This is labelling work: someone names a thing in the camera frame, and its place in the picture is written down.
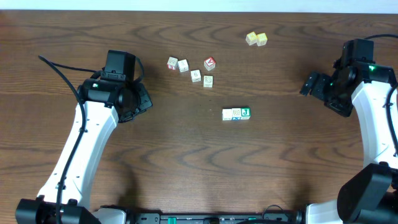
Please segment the blue edged picture block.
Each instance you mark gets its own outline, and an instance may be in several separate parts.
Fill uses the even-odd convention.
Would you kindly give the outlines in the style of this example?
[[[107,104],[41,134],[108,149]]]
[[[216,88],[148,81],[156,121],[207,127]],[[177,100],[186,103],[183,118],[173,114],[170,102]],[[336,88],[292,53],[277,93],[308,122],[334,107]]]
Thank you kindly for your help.
[[[232,108],[232,120],[242,119],[241,108]]]

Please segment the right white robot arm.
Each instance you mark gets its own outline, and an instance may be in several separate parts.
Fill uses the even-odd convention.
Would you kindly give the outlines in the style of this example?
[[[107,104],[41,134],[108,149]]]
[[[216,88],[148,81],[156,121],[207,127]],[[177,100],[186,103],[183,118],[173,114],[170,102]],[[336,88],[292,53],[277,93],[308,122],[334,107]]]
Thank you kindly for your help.
[[[356,111],[363,169],[335,200],[307,206],[306,223],[397,223],[397,80],[391,67],[352,61],[332,76],[312,72],[300,94],[341,116]]]

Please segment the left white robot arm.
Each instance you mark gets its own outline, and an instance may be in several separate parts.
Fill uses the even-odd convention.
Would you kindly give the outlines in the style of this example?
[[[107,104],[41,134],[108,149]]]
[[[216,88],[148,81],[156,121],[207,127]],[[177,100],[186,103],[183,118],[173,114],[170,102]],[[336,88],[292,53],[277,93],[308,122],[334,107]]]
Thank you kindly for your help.
[[[78,87],[79,103],[70,135],[51,176],[36,199],[20,200],[18,223],[134,223],[115,205],[90,212],[90,195],[104,147],[119,123],[132,121],[152,106],[139,81],[89,78]]]

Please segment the plain white wooden block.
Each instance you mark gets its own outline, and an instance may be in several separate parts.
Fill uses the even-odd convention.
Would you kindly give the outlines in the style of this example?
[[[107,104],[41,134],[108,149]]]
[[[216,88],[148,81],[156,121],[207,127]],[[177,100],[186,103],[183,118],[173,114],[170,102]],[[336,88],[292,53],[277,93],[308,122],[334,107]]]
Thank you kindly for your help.
[[[230,121],[232,120],[233,112],[231,108],[222,109],[222,120],[223,121]]]

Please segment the green letter J block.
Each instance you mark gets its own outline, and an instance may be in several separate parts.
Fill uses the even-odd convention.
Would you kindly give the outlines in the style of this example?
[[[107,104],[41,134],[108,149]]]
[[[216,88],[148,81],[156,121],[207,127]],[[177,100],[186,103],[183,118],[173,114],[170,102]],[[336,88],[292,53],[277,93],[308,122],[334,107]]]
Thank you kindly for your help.
[[[250,119],[251,109],[248,107],[241,108],[241,119]]]

